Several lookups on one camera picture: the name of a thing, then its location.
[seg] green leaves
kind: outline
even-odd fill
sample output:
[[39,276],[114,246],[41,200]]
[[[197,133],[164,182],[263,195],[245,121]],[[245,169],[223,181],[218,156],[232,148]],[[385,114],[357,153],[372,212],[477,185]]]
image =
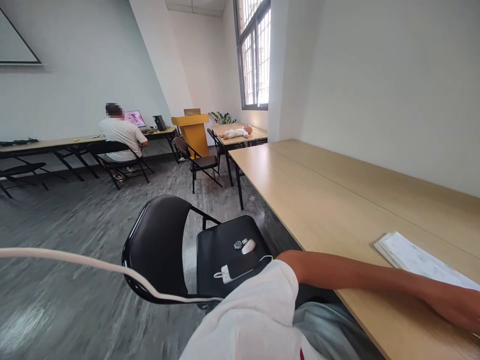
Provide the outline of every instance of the green leaves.
[[208,113],[211,117],[215,118],[215,122],[222,125],[222,124],[233,124],[237,122],[237,119],[232,119],[230,113],[222,114],[220,111],[211,111]]

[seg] white shirt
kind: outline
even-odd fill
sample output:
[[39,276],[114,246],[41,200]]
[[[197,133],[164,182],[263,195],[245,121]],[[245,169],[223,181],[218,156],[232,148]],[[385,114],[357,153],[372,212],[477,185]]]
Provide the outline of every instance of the white shirt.
[[[142,134],[140,129],[132,123],[113,117],[107,117],[100,121],[100,131],[107,141],[118,141],[128,145],[139,158],[142,157],[142,150],[139,143],[144,143],[147,138]],[[107,161],[127,162],[134,160],[135,156],[131,151],[110,152],[107,154]]]
[[180,360],[324,360],[293,327],[298,290],[290,266],[272,261],[203,319]]

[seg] gray floor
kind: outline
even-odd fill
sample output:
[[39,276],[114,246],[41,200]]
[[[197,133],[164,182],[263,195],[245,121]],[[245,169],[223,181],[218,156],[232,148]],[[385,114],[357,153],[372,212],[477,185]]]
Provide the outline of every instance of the gray floor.
[[[220,188],[200,174],[192,194],[190,165],[171,157],[147,160],[155,171],[116,191],[101,169],[100,179],[83,171],[47,178],[50,191],[32,186],[0,194],[0,247],[41,247],[115,264],[142,206],[161,194],[179,196],[220,221],[252,216],[274,255],[298,248],[246,177],[230,187],[222,159]],[[201,218],[190,213],[183,252],[185,280],[195,291],[196,234]],[[0,259],[0,359],[176,360],[204,317],[196,305],[155,305],[141,300],[124,278],[101,270],[43,259]]]

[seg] ceiling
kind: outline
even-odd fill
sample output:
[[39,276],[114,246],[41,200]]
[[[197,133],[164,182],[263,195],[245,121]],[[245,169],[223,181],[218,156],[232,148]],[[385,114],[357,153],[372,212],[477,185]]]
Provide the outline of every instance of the ceiling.
[[227,0],[165,0],[168,10],[221,17]]

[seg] white cable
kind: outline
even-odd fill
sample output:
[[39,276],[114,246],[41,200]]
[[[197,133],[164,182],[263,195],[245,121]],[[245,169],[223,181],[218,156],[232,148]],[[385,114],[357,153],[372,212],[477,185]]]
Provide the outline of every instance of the white cable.
[[258,260],[258,262],[261,262],[263,259],[265,258],[271,258],[270,261],[273,261],[274,260],[274,257],[272,255],[265,255],[264,257],[262,257],[260,260]]
[[221,297],[210,297],[210,298],[186,298],[177,295],[168,295],[158,292],[152,284],[148,282],[146,278],[140,275],[135,270],[120,266],[114,265],[112,263],[97,260],[88,256],[77,255],[70,252],[34,248],[34,247],[5,247],[0,248],[0,258],[42,258],[42,259],[52,259],[63,261],[67,263],[85,265],[92,268],[97,268],[101,270],[107,270],[114,273],[121,273],[128,275],[131,278],[134,278],[138,281],[154,298],[162,300],[177,301],[181,303],[205,303],[213,301],[222,301]]
[[[273,261],[274,260],[274,257],[272,255],[265,255],[264,257],[262,257],[260,260],[258,260],[258,262],[261,262],[263,259],[265,258],[271,258],[270,261]],[[222,278],[222,273],[221,272],[216,272],[215,274],[213,274],[213,278],[214,279],[221,279]]]

